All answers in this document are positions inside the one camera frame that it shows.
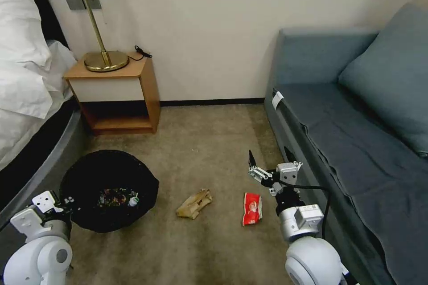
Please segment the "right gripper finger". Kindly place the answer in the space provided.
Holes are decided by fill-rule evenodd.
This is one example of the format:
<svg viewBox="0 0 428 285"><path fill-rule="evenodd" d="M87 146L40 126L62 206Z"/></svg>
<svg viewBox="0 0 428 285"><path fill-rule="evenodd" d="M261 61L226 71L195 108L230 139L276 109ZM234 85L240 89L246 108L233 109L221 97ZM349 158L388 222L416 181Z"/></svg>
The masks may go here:
<svg viewBox="0 0 428 285"><path fill-rule="evenodd" d="M288 162L292 163L296 167L296 170L299 171L303 163L300 161L297 161L295 155L286 146L284 146L284 152Z"/></svg>
<svg viewBox="0 0 428 285"><path fill-rule="evenodd" d="M264 183L267 181L272 181L273 176L271 173L268 173L266 170L257 166L255 158L251 150L248 151L248 174L255 179L258 183Z"/></svg>

